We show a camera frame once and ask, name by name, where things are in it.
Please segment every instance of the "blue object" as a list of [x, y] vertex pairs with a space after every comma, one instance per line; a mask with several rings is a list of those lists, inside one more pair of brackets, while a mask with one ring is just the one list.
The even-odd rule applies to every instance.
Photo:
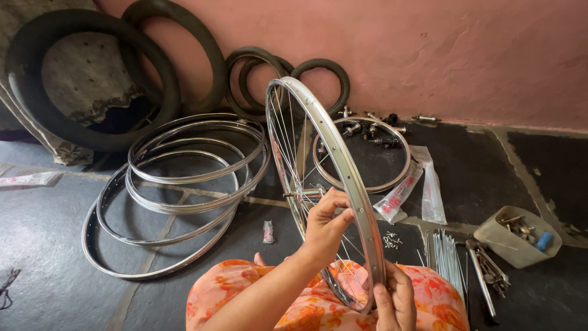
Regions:
[[545, 251], [545, 246], [549, 244], [551, 238], [553, 238], [553, 235], [551, 233], [543, 232], [541, 238], [539, 238], [539, 241], [537, 241], [537, 243], [535, 244], [535, 248], [540, 250], [541, 252]]

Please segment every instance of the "dark stone floor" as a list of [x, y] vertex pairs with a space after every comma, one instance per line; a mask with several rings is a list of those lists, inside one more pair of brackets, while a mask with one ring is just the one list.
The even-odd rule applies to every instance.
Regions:
[[[586, 237], [588, 209], [581, 199], [588, 183], [588, 171], [584, 170], [588, 159], [582, 153], [588, 139], [511, 132], [509, 141], [499, 141], [491, 129], [471, 133], [459, 125], [406, 126], [409, 133], [405, 137], [409, 144], [429, 147], [450, 223], [465, 224], [464, 229], [470, 225], [468, 229], [471, 229], [506, 205], [538, 213], [525, 183], [517, 176], [503, 149], [506, 143], [512, 144], [545, 200], [555, 206], [559, 219], [568, 223], [577, 237]], [[375, 146], [364, 148], [362, 144], [363, 141], [355, 137], [348, 141], [364, 182], [375, 185], [392, 178], [395, 169], [386, 167], [386, 163], [399, 158], [397, 151]], [[54, 164], [51, 155], [39, 144], [0, 142], [0, 172], [14, 166], [5, 171], [3, 177], [43, 168], [66, 172], [52, 187], [0, 188], [3, 242], [0, 283], [11, 268], [22, 269], [9, 288], [14, 304], [0, 311], [0, 330], [104, 330], [106, 325], [112, 327], [113, 324], [114, 329], [123, 330], [183, 329], [188, 291], [210, 267], [226, 259], [252, 260], [257, 251], [269, 264], [278, 264], [302, 242], [289, 209], [282, 207], [285, 205], [282, 189], [272, 160], [267, 174], [250, 194], [252, 198], [240, 203], [225, 235], [196, 262], [171, 276], [142, 283], [103, 274], [83, 254], [82, 223], [105, 180], [125, 160], [124, 153], [97, 154], [94, 165], [66, 168]], [[189, 171], [197, 162], [200, 160], [184, 160], [181, 163], [185, 168], [181, 171]], [[260, 162], [258, 158], [252, 164], [253, 172]], [[306, 168], [311, 169], [312, 159], [306, 162]], [[169, 168], [160, 165], [159, 169]], [[330, 186], [321, 176], [316, 176], [316, 172], [307, 180]], [[409, 216], [420, 217], [423, 180], [424, 176], [402, 206]], [[190, 188], [228, 193], [234, 184], [219, 179], [206, 185]], [[184, 194], [167, 188], [138, 187], [147, 197], [166, 203], [177, 203]], [[371, 194], [370, 198], [375, 203], [386, 193]], [[190, 194], [186, 203], [207, 198], [210, 197]], [[210, 212], [199, 217], [178, 216], [167, 238], [186, 233], [214, 215]], [[156, 238], [169, 219], [168, 215], [139, 207], [125, 190], [115, 196], [105, 217], [114, 230], [142, 239]], [[273, 221], [276, 238], [273, 244], [262, 243], [262, 227], [266, 220]], [[378, 225], [381, 235], [390, 231], [403, 242], [398, 249], [385, 249], [388, 260], [420, 264], [416, 250], [423, 253], [423, 239], [418, 222], [390, 225], [379, 221]], [[96, 230], [99, 257], [109, 267], [134, 273], [148, 261], [149, 249], [123, 244], [100, 228]], [[358, 239], [353, 227], [346, 235], [351, 241]], [[471, 236], [471, 231], [462, 236]], [[149, 269], [158, 270], [180, 261], [200, 248], [205, 239], [196, 237], [161, 247], [148, 265]], [[586, 329], [588, 308], [583, 303], [588, 293], [588, 283], [584, 280], [588, 258], [585, 252], [582, 248], [564, 246], [554, 258], [521, 270], [492, 255], [512, 283], [505, 299], [495, 297], [494, 300], [499, 326], [491, 326], [486, 319], [486, 307], [470, 264], [472, 330]], [[113, 314], [125, 300], [130, 303], [124, 306], [126, 314], [117, 322]]]

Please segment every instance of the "plastic packet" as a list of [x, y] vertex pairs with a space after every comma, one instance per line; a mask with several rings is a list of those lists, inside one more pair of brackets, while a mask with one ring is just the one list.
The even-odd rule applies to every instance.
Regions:
[[59, 176], [57, 171], [36, 173], [26, 176], [0, 178], [0, 187], [3, 186], [49, 186]]
[[425, 185], [423, 186], [422, 214], [423, 221], [436, 224], [447, 224], [439, 178], [433, 168], [433, 159], [426, 146], [409, 146], [410, 154], [419, 162], [425, 171]]
[[272, 221], [263, 222], [263, 243], [273, 243], [273, 224]]
[[400, 210], [400, 205], [406, 201], [410, 192], [415, 187], [416, 182], [419, 181], [420, 175], [423, 174], [423, 169], [413, 160], [410, 161], [410, 167], [406, 172], [406, 178], [398, 186], [396, 186], [390, 193], [388, 193], [380, 202], [373, 205], [380, 215], [382, 215], [390, 224], [394, 224], [399, 219], [393, 220], [394, 216]]

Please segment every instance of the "forearm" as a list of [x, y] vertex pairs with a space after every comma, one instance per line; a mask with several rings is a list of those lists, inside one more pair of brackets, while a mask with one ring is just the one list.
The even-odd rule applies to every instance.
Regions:
[[224, 305], [201, 331], [273, 329], [319, 271], [313, 257], [298, 250]]

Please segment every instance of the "black tire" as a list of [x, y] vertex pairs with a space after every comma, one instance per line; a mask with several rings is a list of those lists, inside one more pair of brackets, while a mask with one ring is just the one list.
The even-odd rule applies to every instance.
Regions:
[[349, 76], [347, 76], [347, 72], [345, 72], [343, 67], [329, 59], [310, 59], [308, 61], [304, 61], [292, 71], [291, 76], [299, 80], [300, 75], [303, 72], [312, 70], [314, 68], [325, 68], [333, 72], [341, 83], [341, 95], [339, 96], [339, 99], [337, 99], [334, 105], [327, 109], [327, 113], [329, 113], [331, 117], [335, 116], [338, 111], [343, 109], [343, 106], [345, 106], [347, 99], [349, 98]]
[[[282, 65], [280, 64], [280, 62], [278, 62], [276, 57], [274, 57], [268, 51], [266, 51], [265, 49], [259, 48], [259, 47], [247, 46], [247, 47], [242, 47], [242, 48], [239, 48], [239, 49], [233, 51], [233, 53], [231, 53], [226, 58], [226, 69], [227, 69], [227, 79], [228, 80], [230, 79], [230, 72], [233, 70], [233, 67], [237, 63], [237, 60], [239, 60], [241, 58], [245, 58], [245, 57], [254, 57], [254, 58], [258, 58], [258, 59], [261, 59], [261, 60], [267, 62], [276, 71], [279, 78], [282, 78], [282, 77], [285, 77], [288, 75], [286, 73], [286, 71], [284, 70], [284, 68], [282, 67]], [[227, 84], [227, 90], [226, 90], [225, 97], [226, 97], [227, 102], [229, 103], [229, 106], [233, 109], [233, 111], [237, 115], [239, 115], [241, 117], [245, 117], [248, 120], [252, 120], [252, 121], [257, 121], [257, 122], [262, 122], [262, 123], [266, 122], [265, 114], [263, 114], [263, 115], [252, 114], [252, 112], [254, 110], [251, 110], [251, 109], [245, 110], [245, 109], [241, 108], [239, 106], [239, 104], [237, 104], [237, 101], [235, 100], [235, 97], [233, 96], [233, 92], [230, 89], [230, 83]], [[280, 100], [280, 105], [284, 107], [286, 102], [287, 102], [287, 100], [282, 97]]]
[[[211, 112], [225, 97], [227, 75], [225, 57], [215, 38], [206, 26], [186, 8], [168, 0], [139, 0], [131, 4], [122, 14], [122, 19], [135, 28], [151, 17], [165, 17], [188, 30], [200, 42], [212, 67], [212, 87], [208, 95], [200, 102], [184, 105], [182, 115], [204, 114]], [[162, 93], [145, 74], [135, 49], [124, 41], [119, 43], [122, 62], [125, 64], [133, 81], [146, 91], [146, 96], [155, 104], [161, 104]]]
[[[278, 62], [280, 62], [280, 64], [282, 65], [284, 70], [286, 70], [286, 73], [288, 75], [292, 72], [292, 70], [294, 70], [294, 66], [291, 65], [290, 62], [284, 60], [281, 57], [276, 57], [276, 59], [278, 59]], [[251, 96], [251, 93], [249, 93], [249, 88], [247, 87], [247, 76], [249, 76], [249, 73], [251, 72], [251, 70], [253, 70], [254, 67], [256, 67], [262, 63], [264, 63], [262, 60], [255, 58], [255, 59], [250, 59], [249, 61], [247, 61], [243, 65], [243, 67], [241, 68], [241, 71], [239, 72], [239, 89], [241, 90], [241, 94], [243, 95], [243, 98], [251, 106], [252, 110], [265, 112], [265, 105], [262, 105], [259, 102], [257, 102]]]
[[[162, 106], [146, 127], [124, 134], [92, 131], [71, 121], [49, 99], [41, 68], [47, 50], [61, 38], [78, 32], [113, 35], [141, 50], [153, 63], [164, 86]], [[25, 24], [6, 53], [6, 73], [22, 109], [55, 136], [97, 151], [125, 151], [154, 128], [175, 119], [181, 105], [180, 86], [173, 65], [149, 37], [127, 22], [84, 9], [64, 9], [43, 14]]]

